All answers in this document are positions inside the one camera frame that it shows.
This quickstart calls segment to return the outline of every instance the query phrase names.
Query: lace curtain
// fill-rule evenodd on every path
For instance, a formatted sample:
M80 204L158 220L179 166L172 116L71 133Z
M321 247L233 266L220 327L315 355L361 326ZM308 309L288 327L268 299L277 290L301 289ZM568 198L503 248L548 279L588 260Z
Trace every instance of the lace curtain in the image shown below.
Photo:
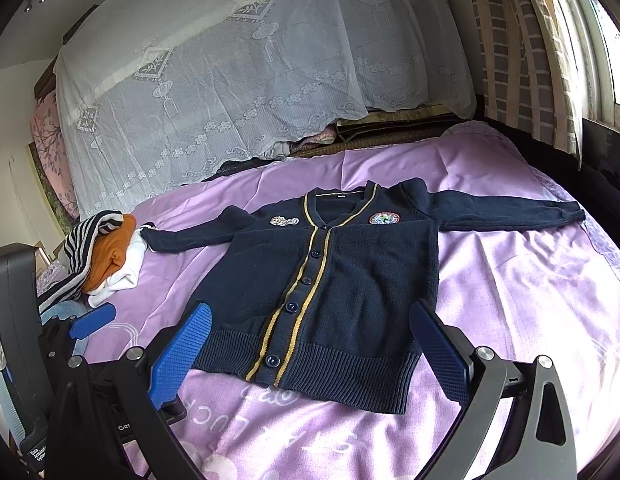
M55 72L82 216L286 155L368 108L475 107L445 0L107 0Z

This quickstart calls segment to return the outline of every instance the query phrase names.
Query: window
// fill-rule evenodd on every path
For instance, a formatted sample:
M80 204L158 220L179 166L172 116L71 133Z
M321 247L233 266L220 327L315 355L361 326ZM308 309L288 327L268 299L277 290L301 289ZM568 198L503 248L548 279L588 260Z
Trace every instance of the window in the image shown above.
M598 0L554 0L583 116L620 132L620 33Z
M620 33L612 18L598 0L590 0L606 43L610 69L612 70L615 101L620 104Z

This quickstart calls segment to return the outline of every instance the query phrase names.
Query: wooden headboard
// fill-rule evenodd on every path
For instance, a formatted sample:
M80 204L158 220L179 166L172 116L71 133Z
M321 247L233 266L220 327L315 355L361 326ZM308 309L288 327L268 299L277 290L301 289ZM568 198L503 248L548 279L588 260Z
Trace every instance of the wooden headboard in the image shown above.
M87 18L97 7L98 5L91 6L90 9L88 9L87 12L85 12L85 14L83 14L77 20L77 22L74 23L74 25L72 25L70 30L68 30L63 36L63 44L66 44L68 41L70 41L70 38L74 35L74 33L80 27L80 24L83 23L85 21L85 18ZM46 95L48 95L52 90L56 88L56 77L54 76L54 64L56 63L57 57L58 56L56 56L52 60L52 62L45 69L45 72L43 72L43 75L40 76L39 80L34 85L34 98L37 101L39 99L44 98Z
M54 76L54 64L56 63L56 57L48 65L40 76L39 80L34 85L34 98L38 101L43 99L52 90L56 88L56 76Z

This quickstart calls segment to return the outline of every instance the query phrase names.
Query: orange clothing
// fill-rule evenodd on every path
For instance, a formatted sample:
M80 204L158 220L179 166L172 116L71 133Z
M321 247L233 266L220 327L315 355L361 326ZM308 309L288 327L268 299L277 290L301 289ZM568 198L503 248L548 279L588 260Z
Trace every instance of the orange clothing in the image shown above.
M125 264L125 253L136 229L136 218L123 215L123 225L107 235L100 235L92 248L92 263L82 290L94 290Z

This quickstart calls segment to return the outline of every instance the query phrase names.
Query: cardigan sleeve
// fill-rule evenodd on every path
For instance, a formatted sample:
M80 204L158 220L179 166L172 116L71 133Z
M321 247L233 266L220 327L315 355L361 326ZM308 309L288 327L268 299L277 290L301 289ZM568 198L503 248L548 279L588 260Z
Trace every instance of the cardigan sleeve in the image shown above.
M401 186L412 205L439 221L442 231L528 231L585 220L577 202L473 196L454 190L430 193L420 178Z
M237 206L226 207L222 213L209 222L204 222L183 231L158 231L153 228L141 230L141 237L152 251L157 253L180 253L208 245L224 244L232 240L238 231L249 227L259 211L250 214Z

